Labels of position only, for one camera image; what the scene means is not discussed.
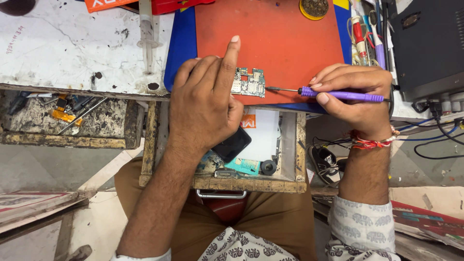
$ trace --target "khaki pants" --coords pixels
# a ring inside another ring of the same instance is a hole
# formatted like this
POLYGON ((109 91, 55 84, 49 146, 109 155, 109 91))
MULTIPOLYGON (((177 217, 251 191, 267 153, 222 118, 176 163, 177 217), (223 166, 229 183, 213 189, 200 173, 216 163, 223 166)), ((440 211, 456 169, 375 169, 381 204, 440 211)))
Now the khaki pants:
MULTIPOLYGON (((139 186, 141 169, 142 157, 138 157, 115 175, 116 191, 127 217, 144 189, 139 186)), ((189 197, 171 242, 172 260, 198 260, 225 228, 212 210, 189 197)), ((261 236, 302 261, 317 260, 309 191, 303 194, 251 192, 243 216, 233 228, 261 236)))

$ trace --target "purple soldering iron handle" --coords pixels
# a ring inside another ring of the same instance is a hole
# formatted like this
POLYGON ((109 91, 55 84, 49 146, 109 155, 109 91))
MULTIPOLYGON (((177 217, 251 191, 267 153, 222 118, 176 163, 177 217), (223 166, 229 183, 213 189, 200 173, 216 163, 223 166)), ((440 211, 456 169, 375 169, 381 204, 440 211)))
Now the purple soldering iron handle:
MULTIPOLYGON (((303 86, 301 90, 302 97, 311 97, 315 98, 319 92, 313 91, 310 87, 303 86)), ((348 92, 348 91, 328 91, 335 98, 338 99, 345 99, 345 100, 356 100, 356 101, 364 101, 364 102, 383 102, 382 95, 373 95, 373 94, 365 94, 365 93, 356 93, 356 92, 348 92)))
POLYGON ((383 45, 375 46, 375 55, 379 66, 385 70, 385 54, 383 52, 383 45))

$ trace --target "white table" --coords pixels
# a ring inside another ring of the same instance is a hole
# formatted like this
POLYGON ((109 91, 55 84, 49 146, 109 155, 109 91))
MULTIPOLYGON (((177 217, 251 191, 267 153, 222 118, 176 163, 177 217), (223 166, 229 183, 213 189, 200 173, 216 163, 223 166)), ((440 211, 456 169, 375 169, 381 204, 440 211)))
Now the white table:
POLYGON ((162 79, 173 20, 174 13, 154 16, 160 46, 147 76, 136 13, 118 7, 88 13, 74 0, 39 0, 22 17, 0 13, 0 88, 166 99, 162 79), (150 83, 159 87, 149 89, 150 83))

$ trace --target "orange silicone mat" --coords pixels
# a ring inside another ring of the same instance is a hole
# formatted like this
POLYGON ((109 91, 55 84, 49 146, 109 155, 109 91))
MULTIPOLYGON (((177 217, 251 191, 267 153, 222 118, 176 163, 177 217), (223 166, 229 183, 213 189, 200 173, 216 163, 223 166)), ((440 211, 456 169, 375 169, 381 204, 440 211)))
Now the orange silicone mat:
MULTIPOLYGON (((195 7, 198 57, 223 56, 240 35, 237 67, 262 69, 266 86, 298 89, 322 68, 343 63, 332 0, 319 21, 305 18, 299 0, 216 0, 195 7)), ((265 98, 235 95, 245 105, 306 102, 296 92, 266 90, 265 98)))

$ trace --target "shirt sleeve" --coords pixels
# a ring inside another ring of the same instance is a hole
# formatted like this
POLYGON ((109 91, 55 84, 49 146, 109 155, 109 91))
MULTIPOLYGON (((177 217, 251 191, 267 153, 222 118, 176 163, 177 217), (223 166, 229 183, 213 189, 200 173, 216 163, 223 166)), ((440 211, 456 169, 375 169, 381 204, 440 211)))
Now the shirt sleeve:
POLYGON ((369 205, 335 196, 329 213, 331 238, 326 254, 332 261, 400 261, 395 254, 392 203, 369 205))
POLYGON ((169 249, 162 256, 147 257, 147 258, 135 258, 135 257, 125 256, 125 255, 116 255, 116 251, 115 251, 110 261, 171 261, 171 249, 169 249))

